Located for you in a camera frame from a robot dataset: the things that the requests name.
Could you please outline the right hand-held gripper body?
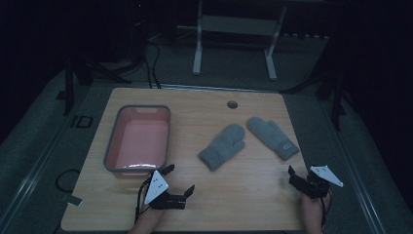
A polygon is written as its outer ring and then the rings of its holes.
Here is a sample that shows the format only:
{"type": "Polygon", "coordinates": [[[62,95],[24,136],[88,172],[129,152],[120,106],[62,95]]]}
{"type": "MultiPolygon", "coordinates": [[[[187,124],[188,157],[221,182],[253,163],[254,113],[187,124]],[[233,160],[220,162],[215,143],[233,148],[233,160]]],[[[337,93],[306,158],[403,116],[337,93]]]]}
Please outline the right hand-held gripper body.
{"type": "Polygon", "coordinates": [[[311,199],[324,198],[330,184],[343,187],[344,183],[333,173],[328,166],[311,166],[307,178],[304,180],[300,191],[311,199]]]}

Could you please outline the person's right hand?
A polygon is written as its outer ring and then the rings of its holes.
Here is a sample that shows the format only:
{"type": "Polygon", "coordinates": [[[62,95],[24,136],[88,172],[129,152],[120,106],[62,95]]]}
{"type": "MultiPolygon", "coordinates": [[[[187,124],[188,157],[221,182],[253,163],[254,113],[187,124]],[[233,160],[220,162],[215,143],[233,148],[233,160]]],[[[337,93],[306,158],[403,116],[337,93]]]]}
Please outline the person's right hand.
{"type": "Polygon", "coordinates": [[[312,199],[306,194],[301,195],[301,214],[306,225],[323,226],[330,206],[330,195],[323,198],[312,199]]]}

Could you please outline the pink basin with gray rim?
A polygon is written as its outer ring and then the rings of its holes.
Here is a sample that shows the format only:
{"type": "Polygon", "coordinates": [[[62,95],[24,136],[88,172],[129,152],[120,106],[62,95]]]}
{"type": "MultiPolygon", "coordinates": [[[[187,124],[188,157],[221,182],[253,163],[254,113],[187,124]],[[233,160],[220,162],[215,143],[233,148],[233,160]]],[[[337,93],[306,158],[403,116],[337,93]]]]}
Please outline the pink basin with gray rim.
{"type": "Polygon", "coordinates": [[[103,166],[117,178],[146,176],[168,159],[170,109],[125,105],[117,113],[103,166]]]}

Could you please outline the gray mitten with label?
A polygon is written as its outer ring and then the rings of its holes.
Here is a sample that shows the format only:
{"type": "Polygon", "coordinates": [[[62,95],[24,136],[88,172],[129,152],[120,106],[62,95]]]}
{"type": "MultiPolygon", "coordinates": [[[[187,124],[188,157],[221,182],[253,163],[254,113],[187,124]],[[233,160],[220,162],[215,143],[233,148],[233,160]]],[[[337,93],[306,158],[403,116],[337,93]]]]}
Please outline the gray mitten with label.
{"type": "Polygon", "coordinates": [[[300,152],[299,147],[274,121],[266,122],[259,117],[251,117],[246,121],[246,126],[265,146],[284,161],[300,152]]]}

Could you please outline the black tripod stand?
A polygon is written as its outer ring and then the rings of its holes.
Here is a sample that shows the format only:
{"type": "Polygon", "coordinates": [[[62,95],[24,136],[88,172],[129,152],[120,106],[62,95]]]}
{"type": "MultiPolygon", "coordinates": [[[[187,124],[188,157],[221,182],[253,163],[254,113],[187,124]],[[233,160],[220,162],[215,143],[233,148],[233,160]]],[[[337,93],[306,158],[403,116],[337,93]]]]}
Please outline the black tripod stand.
{"type": "MultiPolygon", "coordinates": [[[[114,71],[105,68],[99,62],[88,58],[87,56],[80,55],[80,61],[83,61],[85,64],[89,64],[92,68],[96,69],[97,71],[103,73],[106,77],[110,80],[115,81],[117,83],[124,83],[129,84],[130,81],[118,76],[114,71]]],[[[64,90],[60,91],[57,94],[57,99],[63,100],[65,102],[65,108],[63,115],[67,116],[73,105],[74,105],[74,70],[73,70],[73,59],[68,58],[65,61],[65,69],[64,69],[64,90]]]]}

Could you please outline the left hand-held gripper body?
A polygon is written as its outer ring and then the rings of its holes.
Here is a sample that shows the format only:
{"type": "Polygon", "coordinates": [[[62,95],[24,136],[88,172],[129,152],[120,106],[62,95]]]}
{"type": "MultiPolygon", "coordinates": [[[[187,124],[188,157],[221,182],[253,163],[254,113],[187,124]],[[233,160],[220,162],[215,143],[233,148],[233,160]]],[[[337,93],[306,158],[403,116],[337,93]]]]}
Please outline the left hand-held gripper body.
{"type": "Polygon", "coordinates": [[[184,210],[186,197],[184,195],[171,195],[168,190],[169,184],[159,171],[155,171],[149,180],[143,204],[155,210],[184,210]]]}

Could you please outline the black metal stand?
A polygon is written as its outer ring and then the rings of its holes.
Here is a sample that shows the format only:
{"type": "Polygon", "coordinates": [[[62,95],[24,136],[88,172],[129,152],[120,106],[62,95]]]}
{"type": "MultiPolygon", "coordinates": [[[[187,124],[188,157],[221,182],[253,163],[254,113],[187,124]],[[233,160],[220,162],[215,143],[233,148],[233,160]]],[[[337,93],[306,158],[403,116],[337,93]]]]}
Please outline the black metal stand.
{"type": "Polygon", "coordinates": [[[281,90],[280,94],[296,94],[316,83],[320,83],[316,97],[318,100],[328,100],[332,98],[330,121],[336,131],[340,131],[340,116],[346,112],[342,107],[344,73],[331,69],[314,68],[310,77],[302,83],[291,88],[281,90]]]}

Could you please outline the white metal stand frame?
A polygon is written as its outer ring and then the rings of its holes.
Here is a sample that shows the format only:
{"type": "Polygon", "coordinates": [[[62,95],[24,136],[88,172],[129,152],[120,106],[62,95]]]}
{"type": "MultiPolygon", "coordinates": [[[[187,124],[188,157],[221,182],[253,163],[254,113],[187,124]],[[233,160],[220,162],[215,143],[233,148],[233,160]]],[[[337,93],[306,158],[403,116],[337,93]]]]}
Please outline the white metal stand frame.
{"type": "Polygon", "coordinates": [[[203,59],[203,32],[221,32],[244,35],[268,36],[271,38],[270,45],[263,51],[266,62],[267,72],[270,81],[276,81],[278,74],[273,61],[273,53],[276,44],[281,35],[283,20],[285,18],[287,7],[282,6],[278,12],[277,19],[252,19],[238,17],[224,17],[217,15],[206,15],[204,5],[206,0],[197,0],[197,24],[196,30],[196,48],[193,60],[192,74],[200,75],[202,70],[203,59]]]}

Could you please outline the person's left hand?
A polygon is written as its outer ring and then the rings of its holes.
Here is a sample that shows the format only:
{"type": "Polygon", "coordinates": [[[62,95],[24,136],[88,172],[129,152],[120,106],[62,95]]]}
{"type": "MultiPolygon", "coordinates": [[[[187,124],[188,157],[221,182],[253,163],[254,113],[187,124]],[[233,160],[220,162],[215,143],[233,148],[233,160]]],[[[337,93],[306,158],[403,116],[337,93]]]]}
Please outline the person's left hand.
{"type": "Polygon", "coordinates": [[[163,217],[165,210],[156,210],[149,205],[141,203],[137,221],[139,223],[157,223],[163,217]]]}

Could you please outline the plain gray mitten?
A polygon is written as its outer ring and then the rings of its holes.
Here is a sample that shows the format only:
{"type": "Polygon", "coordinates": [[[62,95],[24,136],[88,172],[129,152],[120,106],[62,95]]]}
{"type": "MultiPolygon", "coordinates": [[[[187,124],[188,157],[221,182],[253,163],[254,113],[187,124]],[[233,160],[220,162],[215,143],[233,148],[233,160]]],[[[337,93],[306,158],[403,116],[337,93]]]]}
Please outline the plain gray mitten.
{"type": "Polygon", "coordinates": [[[228,125],[198,154],[198,157],[211,172],[214,172],[244,149],[244,135],[245,131],[241,125],[228,125]]]}

